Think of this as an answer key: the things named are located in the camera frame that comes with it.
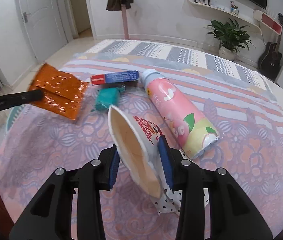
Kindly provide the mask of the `orange foil snack packet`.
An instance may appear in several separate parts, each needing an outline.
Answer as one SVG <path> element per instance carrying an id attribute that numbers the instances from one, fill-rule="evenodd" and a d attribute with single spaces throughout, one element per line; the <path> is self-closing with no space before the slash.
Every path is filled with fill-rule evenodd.
<path id="1" fill-rule="evenodd" d="M 31 81 L 28 90 L 39 89 L 43 92 L 43 98 L 32 103 L 34 106 L 75 120 L 87 87 L 88 82 L 45 63 Z"/>

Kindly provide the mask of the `teal wrapper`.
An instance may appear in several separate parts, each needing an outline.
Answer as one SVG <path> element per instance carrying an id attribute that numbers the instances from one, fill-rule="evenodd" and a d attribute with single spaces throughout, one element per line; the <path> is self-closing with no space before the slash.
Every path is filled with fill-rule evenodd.
<path id="1" fill-rule="evenodd" d="M 99 112 L 107 112 L 112 105 L 117 106 L 121 94 L 126 90 L 125 85 L 115 85 L 97 89 L 95 109 Z"/>

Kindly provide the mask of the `printed paper noodle cup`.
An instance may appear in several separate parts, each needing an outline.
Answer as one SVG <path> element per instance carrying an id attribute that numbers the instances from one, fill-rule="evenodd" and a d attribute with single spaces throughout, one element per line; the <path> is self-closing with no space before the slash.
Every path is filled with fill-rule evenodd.
<path id="1" fill-rule="evenodd" d="M 149 196 L 163 194 L 158 141 L 163 135 L 154 123 L 111 105 L 108 111 L 110 136 L 132 180 Z"/>

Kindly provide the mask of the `teal laundry basket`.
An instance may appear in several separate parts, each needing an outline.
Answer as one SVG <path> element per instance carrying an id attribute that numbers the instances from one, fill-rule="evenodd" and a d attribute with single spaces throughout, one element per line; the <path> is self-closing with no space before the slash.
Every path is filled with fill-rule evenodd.
<path id="1" fill-rule="evenodd" d="M 9 113 L 9 116 L 7 118 L 6 122 L 6 133 L 10 130 L 20 113 L 23 111 L 25 108 L 25 105 L 20 105 L 20 106 L 15 106 L 11 108 L 11 111 Z"/>

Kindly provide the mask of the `white dotted paper bag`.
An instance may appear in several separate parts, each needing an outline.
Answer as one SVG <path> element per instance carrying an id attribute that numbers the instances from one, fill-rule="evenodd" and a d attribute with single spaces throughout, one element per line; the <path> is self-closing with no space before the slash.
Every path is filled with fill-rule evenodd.
<path id="1" fill-rule="evenodd" d="M 155 169 L 155 185 L 150 191 L 150 199 L 155 206 L 158 215 L 163 213 L 180 214 L 182 190 L 173 191 L 166 182 L 161 161 L 160 150 L 157 149 L 156 157 L 154 157 L 153 167 Z"/>

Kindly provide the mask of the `pink peach drink bottle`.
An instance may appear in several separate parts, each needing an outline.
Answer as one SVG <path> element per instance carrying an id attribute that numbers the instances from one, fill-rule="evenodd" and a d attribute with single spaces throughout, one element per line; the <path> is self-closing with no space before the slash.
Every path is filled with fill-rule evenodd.
<path id="1" fill-rule="evenodd" d="M 215 126 L 169 79 L 147 69 L 141 83 L 188 158 L 196 159 L 217 142 Z"/>

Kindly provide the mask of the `white door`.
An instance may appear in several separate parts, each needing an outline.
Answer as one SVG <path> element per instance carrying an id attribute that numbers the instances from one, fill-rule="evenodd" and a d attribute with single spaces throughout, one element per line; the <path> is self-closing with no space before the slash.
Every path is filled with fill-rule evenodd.
<path id="1" fill-rule="evenodd" d="M 22 19 L 38 62 L 67 44 L 57 0 L 19 0 Z"/>

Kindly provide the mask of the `blue red card box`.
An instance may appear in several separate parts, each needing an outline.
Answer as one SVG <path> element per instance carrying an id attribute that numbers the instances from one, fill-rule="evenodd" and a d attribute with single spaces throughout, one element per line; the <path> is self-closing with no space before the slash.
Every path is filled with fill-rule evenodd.
<path id="1" fill-rule="evenodd" d="M 138 79 L 139 72 L 137 70 L 129 70 L 124 72 L 93 75 L 90 77 L 90 82 L 92 85 L 106 85 L 111 83 L 133 82 Z"/>

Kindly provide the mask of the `black acoustic guitar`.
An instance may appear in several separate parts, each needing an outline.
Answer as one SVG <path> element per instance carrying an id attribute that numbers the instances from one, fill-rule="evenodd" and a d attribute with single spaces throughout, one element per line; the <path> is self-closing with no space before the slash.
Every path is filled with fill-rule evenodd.
<path id="1" fill-rule="evenodd" d="M 278 34 L 276 43 L 267 42 L 265 51 L 258 60 L 260 73 L 272 81 L 276 80 L 281 69 L 280 61 L 282 59 L 282 53 L 279 52 L 281 38 L 282 33 Z"/>

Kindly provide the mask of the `grey white striped rug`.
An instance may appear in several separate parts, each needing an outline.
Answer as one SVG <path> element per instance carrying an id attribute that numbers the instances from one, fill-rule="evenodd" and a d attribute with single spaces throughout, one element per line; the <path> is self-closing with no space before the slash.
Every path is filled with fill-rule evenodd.
<path id="1" fill-rule="evenodd" d="M 103 40 L 86 52 L 134 55 L 187 64 L 213 70 L 263 90 L 271 90 L 266 77 L 259 72 L 209 53 L 172 44 L 139 40 Z"/>

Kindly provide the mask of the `green potted plant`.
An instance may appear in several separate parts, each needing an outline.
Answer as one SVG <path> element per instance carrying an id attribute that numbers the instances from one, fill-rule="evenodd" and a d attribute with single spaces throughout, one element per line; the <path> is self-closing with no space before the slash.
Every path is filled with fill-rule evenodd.
<path id="1" fill-rule="evenodd" d="M 229 18 L 225 23 L 211 20 L 209 27 L 208 35 L 213 35 L 220 42 L 219 56 L 223 59 L 234 61 L 240 49 L 250 50 L 250 45 L 255 47 L 246 26 L 240 26 L 237 20 Z"/>

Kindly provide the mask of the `pink coat stand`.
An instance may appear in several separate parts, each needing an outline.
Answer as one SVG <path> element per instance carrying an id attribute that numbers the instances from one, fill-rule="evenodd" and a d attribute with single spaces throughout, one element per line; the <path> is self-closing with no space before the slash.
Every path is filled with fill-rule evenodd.
<path id="1" fill-rule="evenodd" d="M 121 5 L 122 22 L 123 22 L 123 28 L 124 28 L 124 37 L 125 37 L 125 39 L 129 40 L 127 10 L 128 9 L 125 8 L 125 5 Z"/>

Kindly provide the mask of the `small figurine on shelf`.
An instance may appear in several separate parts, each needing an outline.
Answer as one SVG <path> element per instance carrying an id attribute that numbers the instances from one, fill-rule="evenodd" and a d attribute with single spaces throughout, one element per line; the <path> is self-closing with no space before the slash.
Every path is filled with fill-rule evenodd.
<path id="1" fill-rule="evenodd" d="M 238 10 L 238 6 L 234 4 L 234 1 L 231 1 L 231 10 L 230 13 L 233 15 L 238 16 L 239 15 L 239 10 Z"/>

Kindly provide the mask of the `red white wall box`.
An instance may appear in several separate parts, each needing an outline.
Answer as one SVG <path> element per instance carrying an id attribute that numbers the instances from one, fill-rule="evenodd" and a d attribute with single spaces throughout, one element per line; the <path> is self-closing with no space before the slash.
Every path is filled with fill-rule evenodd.
<path id="1" fill-rule="evenodd" d="M 275 21 L 273 18 L 271 18 L 268 14 L 265 12 L 262 12 L 260 10 L 254 10 L 253 17 L 258 22 L 262 23 L 263 25 L 267 26 L 269 29 L 271 29 L 273 32 L 275 32 L 277 35 L 282 34 L 282 24 Z"/>

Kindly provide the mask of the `white wall shelf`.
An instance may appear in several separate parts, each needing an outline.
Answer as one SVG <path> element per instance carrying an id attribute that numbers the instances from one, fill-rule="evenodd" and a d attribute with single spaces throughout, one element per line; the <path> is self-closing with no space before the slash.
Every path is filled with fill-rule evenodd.
<path id="1" fill-rule="evenodd" d="M 241 20 L 242 22 L 245 23 L 246 26 L 250 27 L 250 32 L 256 33 L 256 34 L 260 34 L 260 35 L 263 34 L 263 32 L 262 32 L 261 28 L 259 27 L 259 25 L 255 24 L 253 20 L 247 20 L 246 18 L 242 18 L 239 15 L 232 14 L 232 13 L 230 13 L 227 10 L 220 9 L 220 8 L 217 8 L 217 7 L 214 7 L 214 6 L 205 5 L 205 4 L 202 4 L 202 3 L 192 2 L 191 0 L 186 0 L 186 1 L 189 4 L 193 5 L 193 6 L 203 7 L 203 8 L 209 9 L 211 11 L 212 10 L 219 11 L 219 12 L 222 12 L 223 14 L 225 14 L 225 15 L 228 15 L 228 17 L 230 17 L 231 19 Z"/>

